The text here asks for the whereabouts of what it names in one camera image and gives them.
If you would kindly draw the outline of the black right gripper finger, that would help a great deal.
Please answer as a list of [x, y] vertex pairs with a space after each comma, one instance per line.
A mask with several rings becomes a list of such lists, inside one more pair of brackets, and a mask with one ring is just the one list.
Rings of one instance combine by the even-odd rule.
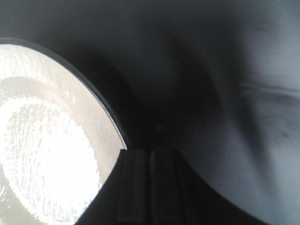
[[80, 225], [251, 225], [176, 151], [121, 150]]

